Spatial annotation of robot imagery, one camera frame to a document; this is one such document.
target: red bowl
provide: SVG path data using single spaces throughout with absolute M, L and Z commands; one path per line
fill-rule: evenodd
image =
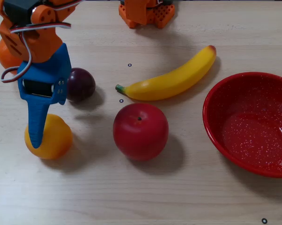
M 282 77 L 248 72 L 225 78 L 209 92 L 203 122 L 230 161 L 282 178 Z

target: banana stem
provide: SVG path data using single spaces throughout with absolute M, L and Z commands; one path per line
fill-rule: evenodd
M 115 87 L 116 91 L 118 91 L 119 93 L 121 94 L 124 94 L 125 95 L 125 92 L 124 92 L 124 87 L 117 84 L 116 87 Z

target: orange ball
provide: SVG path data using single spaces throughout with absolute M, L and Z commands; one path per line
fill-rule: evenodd
M 63 156 L 72 145 L 72 132 L 64 120 L 53 114 L 48 114 L 45 121 L 42 143 L 39 148 L 32 146 L 29 127 L 24 132 L 24 140 L 28 149 L 35 156 L 43 159 L 57 159 Z
M 22 63 L 20 58 L 17 58 L 10 53 L 3 39 L 0 40 L 0 63 L 5 69 L 18 67 Z M 17 71 L 13 71 L 11 73 L 15 75 L 17 74 Z

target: bowl rim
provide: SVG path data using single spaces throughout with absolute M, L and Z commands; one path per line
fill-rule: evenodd
M 269 171 L 263 171 L 260 170 L 258 168 L 256 168 L 253 165 L 249 165 L 246 164 L 242 161 L 240 161 L 239 159 L 237 159 L 236 157 L 232 156 L 231 154 L 229 154 L 224 147 L 216 140 L 214 134 L 211 131 L 210 125 L 208 123 L 208 105 L 210 103 L 211 97 L 215 94 L 215 92 L 222 87 L 225 83 L 240 78 L 240 77 L 244 77 L 244 76 L 266 76 L 268 78 L 272 78 L 272 79 L 276 79 L 278 81 L 282 82 L 282 77 L 274 75 L 274 74 L 269 74 L 269 73 L 263 73 L 263 72 L 244 72 L 244 73 L 239 73 L 239 74 L 234 74 L 231 76 L 228 76 L 226 78 L 224 78 L 223 80 L 221 80 L 220 82 L 218 82 L 208 93 L 204 104 L 203 104 L 203 109 L 202 109 L 202 117 L 203 117 L 203 124 L 205 127 L 205 130 L 210 138 L 210 140 L 212 141 L 212 143 L 214 144 L 214 146 L 231 162 L 235 163 L 236 165 L 242 167 L 243 169 L 246 169 L 250 172 L 253 172 L 255 174 L 259 174 L 262 176 L 266 176 L 266 177 L 274 177 L 274 178 L 282 178 L 282 173 L 279 172 L 269 172 Z

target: plastic fruit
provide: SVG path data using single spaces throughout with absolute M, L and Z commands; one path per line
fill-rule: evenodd
M 117 147 L 128 158 L 146 161 L 156 157 L 165 147 L 168 121 L 153 105 L 127 105 L 115 118 L 113 136 Z
M 5 69 L 18 67 L 22 63 L 20 58 L 17 58 L 10 53 L 3 39 L 0 40 L 0 63 Z
M 39 158 L 57 159 L 64 155 L 72 145 L 72 132 L 64 120 L 53 114 L 48 114 L 45 121 L 42 143 L 35 149 L 30 141 L 27 126 L 24 140 L 28 149 Z
M 154 101 L 175 96 L 196 84 L 212 67 L 216 48 L 207 46 L 181 67 L 131 86 L 116 86 L 116 90 L 130 98 Z
M 82 68 L 73 68 L 67 82 L 67 99 L 80 102 L 93 95 L 95 91 L 93 76 Z

